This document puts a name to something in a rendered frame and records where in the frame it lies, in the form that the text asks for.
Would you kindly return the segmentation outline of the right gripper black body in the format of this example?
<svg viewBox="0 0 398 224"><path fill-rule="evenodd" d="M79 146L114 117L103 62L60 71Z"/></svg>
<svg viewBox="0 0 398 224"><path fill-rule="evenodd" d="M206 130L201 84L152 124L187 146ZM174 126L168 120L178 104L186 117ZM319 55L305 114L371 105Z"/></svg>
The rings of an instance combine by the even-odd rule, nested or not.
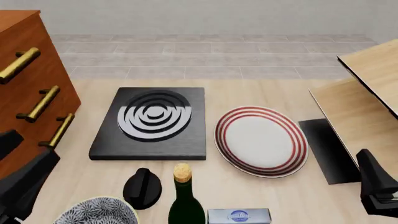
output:
<svg viewBox="0 0 398 224"><path fill-rule="evenodd" d="M361 202L369 215L398 215L398 188L361 189Z"/></svg>

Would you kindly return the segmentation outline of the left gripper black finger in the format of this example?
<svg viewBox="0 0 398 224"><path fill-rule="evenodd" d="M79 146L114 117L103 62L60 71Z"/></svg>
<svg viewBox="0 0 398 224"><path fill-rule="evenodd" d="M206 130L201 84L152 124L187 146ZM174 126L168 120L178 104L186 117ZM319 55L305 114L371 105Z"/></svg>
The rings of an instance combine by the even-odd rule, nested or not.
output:
<svg viewBox="0 0 398 224"><path fill-rule="evenodd" d="M37 196L60 157L45 150L0 180L0 222L19 222L31 213Z"/></svg>
<svg viewBox="0 0 398 224"><path fill-rule="evenodd" d="M24 138L15 129L0 133L0 160L18 147L23 140Z"/></svg>

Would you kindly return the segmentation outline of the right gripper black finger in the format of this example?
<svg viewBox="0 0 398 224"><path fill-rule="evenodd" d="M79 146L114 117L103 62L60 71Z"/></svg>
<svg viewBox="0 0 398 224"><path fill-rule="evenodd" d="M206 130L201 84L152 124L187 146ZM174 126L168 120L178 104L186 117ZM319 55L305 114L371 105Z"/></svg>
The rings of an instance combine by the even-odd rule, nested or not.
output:
<svg viewBox="0 0 398 224"><path fill-rule="evenodd" d="M391 177L368 149L356 155L361 174L361 196L391 197L396 192L396 180Z"/></svg>

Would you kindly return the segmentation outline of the wooden cabinet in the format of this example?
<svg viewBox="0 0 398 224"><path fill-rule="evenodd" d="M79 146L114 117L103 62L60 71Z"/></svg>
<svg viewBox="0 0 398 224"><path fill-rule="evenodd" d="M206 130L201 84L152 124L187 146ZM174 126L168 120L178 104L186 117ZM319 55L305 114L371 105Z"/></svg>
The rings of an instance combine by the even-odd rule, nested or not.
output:
<svg viewBox="0 0 398 224"><path fill-rule="evenodd" d="M39 11L0 11L0 71L17 57L16 52L38 48L40 56L17 74L9 83L0 85L0 133L15 129L24 140L0 160L0 180L28 164L46 147L65 117L79 108L81 101L60 60L55 46L40 18ZM16 119L18 113L28 113L41 100L42 89L54 85L60 92L34 123Z"/></svg>

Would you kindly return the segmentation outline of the dark green wine bottle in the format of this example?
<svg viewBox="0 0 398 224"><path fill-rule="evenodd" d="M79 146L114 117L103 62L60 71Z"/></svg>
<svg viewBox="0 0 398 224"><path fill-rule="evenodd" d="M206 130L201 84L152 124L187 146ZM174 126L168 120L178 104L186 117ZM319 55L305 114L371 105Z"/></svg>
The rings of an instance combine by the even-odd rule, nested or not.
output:
<svg viewBox="0 0 398 224"><path fill-rule="evenodd" d="M174 167L176 199L168 215L168 224L205 224L205 212L200 202L193 196L192 170L188 164Z"/></svg>

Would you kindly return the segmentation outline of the pale wooden rack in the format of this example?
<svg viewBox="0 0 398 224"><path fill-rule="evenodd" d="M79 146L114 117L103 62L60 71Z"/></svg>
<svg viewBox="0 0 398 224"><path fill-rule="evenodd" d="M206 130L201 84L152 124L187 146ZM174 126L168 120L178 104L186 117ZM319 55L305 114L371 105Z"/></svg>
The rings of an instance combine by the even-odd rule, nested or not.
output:
<svg viewBox="0 0 398 224"><path fill-rule="evenodd" d="M359 182L362 149L398 180L398 39L338 61L351 77L309 89L324 117L299 122L326 181Z"/></svg>

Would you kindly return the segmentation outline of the blue patterned bowl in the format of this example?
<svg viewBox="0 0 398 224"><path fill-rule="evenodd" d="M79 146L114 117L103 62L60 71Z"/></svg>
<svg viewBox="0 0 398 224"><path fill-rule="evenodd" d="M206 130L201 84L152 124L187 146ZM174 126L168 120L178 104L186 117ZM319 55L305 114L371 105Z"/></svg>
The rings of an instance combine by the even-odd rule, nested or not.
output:
<svg viewBox="0 0 398 224"><path fill-rule="evenodd" d="M93 197L63 212L53 224L139 224L139 218L123 199Z"/></svg>

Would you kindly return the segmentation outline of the round black stove knob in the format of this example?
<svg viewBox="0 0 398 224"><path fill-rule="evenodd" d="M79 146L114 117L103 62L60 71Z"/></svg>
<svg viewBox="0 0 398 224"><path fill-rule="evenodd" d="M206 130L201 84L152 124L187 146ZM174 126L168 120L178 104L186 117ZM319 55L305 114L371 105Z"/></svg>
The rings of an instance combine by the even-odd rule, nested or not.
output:
<svg viewBox="0 0 398 224"><path fill-rule="evenodd" d="M160 199L162 184L157 175L141 167L124 185L123 197L135 210L152 207Z"/></svg>

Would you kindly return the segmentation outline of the white plate with red rings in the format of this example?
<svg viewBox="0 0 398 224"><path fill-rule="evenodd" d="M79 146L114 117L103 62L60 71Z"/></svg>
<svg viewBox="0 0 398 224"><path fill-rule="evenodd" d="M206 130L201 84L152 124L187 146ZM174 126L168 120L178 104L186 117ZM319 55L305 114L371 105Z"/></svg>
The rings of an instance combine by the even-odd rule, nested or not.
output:
<svg viewBox="0 0 398 224"><path fill-rule="evenodd" d="M227 111L215 124L214 142L232 166L256 177L292 175L309 155L301 128L283 113L261 106Z"/></svg>

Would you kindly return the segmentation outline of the flat black stove plate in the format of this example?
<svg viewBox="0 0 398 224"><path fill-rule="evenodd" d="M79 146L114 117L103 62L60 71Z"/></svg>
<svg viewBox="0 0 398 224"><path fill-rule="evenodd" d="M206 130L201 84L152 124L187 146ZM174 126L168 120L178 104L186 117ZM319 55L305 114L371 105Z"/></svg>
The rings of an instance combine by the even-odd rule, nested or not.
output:
<svg viewBox="0 0 398 224"><path fill-rule="evenodd" d="M91 160L204 161L205 89L119 88L88 155Z"/></svg>

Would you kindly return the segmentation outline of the grey-blue printed food box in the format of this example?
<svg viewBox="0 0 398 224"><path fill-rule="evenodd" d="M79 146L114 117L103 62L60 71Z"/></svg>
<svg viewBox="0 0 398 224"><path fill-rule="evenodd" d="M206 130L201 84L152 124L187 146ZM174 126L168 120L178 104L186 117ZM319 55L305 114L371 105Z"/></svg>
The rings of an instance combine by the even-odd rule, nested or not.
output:
<svg viewBox="0 0 398 224"><path fill-rule="evenodd" d="M268 208L218 208L209 209L207 224L271 224Z"/></svg>

